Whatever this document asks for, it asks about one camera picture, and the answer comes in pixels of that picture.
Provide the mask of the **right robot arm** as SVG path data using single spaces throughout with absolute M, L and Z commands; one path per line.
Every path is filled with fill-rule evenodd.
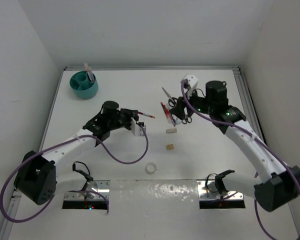
M 198 96 L 196 81 L 186 78 L 180 83 L 182 95 L 169 112 L 180 120 L 197 114 L 212 122 L 238 146 L 258 174 L 257 178 L 245 178 L 234 170 L 225 170 L 206 186 L 210 191 L 220 196 L 229 191 L 240 192 L 255 199 L 267 212 L 300 197 L 300 168 L 290 167 L 275 156 L 254 132 L 246 116 L 229 104 L 226 82 L 207 82 L 204 97 Z

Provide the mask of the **orange red pen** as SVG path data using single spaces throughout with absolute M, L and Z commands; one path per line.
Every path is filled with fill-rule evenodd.
M 142 115 L 142 116 L 145 116 L 145 117 L 148 117 L 148 118 L 152 118 L 152 119 L 155 119 L 155 118 L 156 118 L 154 115 L 147 114 L 147 113 L 140 112 L 140 111 L 138 111 L 138 114 L 139 114 L 139 115 Z

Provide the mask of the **red gel pen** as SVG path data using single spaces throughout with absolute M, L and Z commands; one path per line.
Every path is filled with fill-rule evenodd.
M 172 117 L 171 114 L 170 114 L 169 109 L 166 107 L 166 105 L 165 105 L 164 103 L 161 103 L 161 106 L 162 106 L 162 109 L 163 109 L 163 112 L 164 112 L 164 115 L 165 115 L 165 117 L 166 117 L 167 122 L 168 122 L 170 125 L 172 125 L 172 126 L 175 127 L 176 125 L 175 125 L 175 122 L 174 122 L 174 120 L 173 120 L 173 117 Z

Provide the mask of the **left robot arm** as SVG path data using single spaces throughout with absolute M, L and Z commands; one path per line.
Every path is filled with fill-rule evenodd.
M 28 152 L 13 174 L 14 187 L 38 206 L 59 193 L 79 191 L 90 196 L 97 189 L 89 171 L 76 168 L 75 159 L 84 152 L 104 146 L 112 131 L 126 129 L 136 137 L 144 136 L 146 127 L 139 121 L 139 111 L 120 108 L 115 101 L 105 101 L 99 113 L 63 143 Z

